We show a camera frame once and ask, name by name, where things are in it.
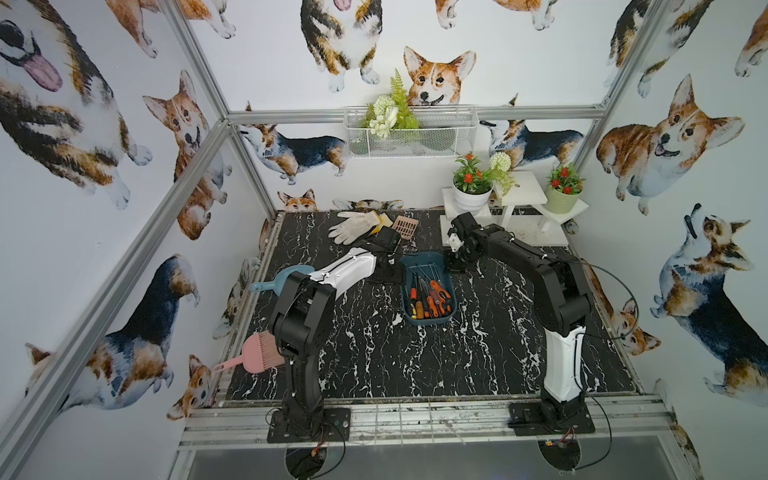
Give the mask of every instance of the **blue dustpan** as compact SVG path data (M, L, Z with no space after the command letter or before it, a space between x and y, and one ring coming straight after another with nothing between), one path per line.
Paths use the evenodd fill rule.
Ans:
M304 273L309 275L315 271L315 267L311 265L291 265L282 269L275 276L275 280L271 282L255 282L250 284L251 292L263 292L264 290L273 290L280 295L283 292L283 285L285 285L288 276L293 272Z

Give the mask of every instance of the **white wire basket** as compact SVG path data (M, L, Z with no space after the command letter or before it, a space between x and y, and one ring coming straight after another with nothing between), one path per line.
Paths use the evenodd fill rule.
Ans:
M471 105L411 107L419 128L393 128L387 138L380 138L362 126L367 111L367 107L344 109L350 157L458 157L471 152L475 145L478 114Z

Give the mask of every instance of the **blue tray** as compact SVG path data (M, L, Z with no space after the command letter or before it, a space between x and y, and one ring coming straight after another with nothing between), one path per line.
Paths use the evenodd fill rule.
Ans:
M402 314L404 317L412 324L416 326L427 326L427 325L440 325L443 323L447 323L453 318L453 314L456 313L456 309L458 307L458 299L456 298L456 292L453 290L453 283L451 282L451 276L448 275L448 273L445 271L445 264L442 262L442 253L440 252L422 252L417 253L416 255L404 255L402 257L402 260L400 260L400 263L403 264L406 270L406 282L403 284L402 289L400 291L400 297L401 297L401 309ZM439 318L433 319L433 318L425 318L425 319L413 319L411 318L412 312L411 312L411 282L413 280L413 275L411 274L410 267L415 265L427 265L431 263L435 266L438 273L440 274L440 283L442 283L443 288L451 295L451 298L448 299L448 302L451 305L451 312L447 313L445 316L441 316ZM432 271L428 268L423 269L425 273L428 273L430 276L432 275ZM424 275L416 269L416 274L420 278L424 278Z

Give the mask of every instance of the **marble surface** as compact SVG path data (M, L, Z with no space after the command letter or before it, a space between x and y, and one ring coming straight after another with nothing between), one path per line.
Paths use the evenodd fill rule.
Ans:
M440 251L440 210L404 210L421 223L404 251ZM340 222L335 212L287 214L267 278L286 266L322 268L349 248L327 237ZM531 318L532 285L491 259L452 276L459 300L450 323L416 327L398 317L399 288L362 281L336 302L333 331L319 355L326 398L439 397L534 394L545 374L544 330ZM248 334L266 329L274 293L257 300ZM607 336L602 326L588 331ZM584 340L584 372L590 392L636 388L612 343ZM233 371L227 400L280 399L282 369L253 375Z

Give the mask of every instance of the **brush bristles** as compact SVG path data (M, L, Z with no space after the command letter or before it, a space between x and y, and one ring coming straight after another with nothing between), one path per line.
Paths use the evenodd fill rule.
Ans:
M265 370L285 364L285 358L277 351L274 335L269 332L259 333L259 345L261 346L261 361Z

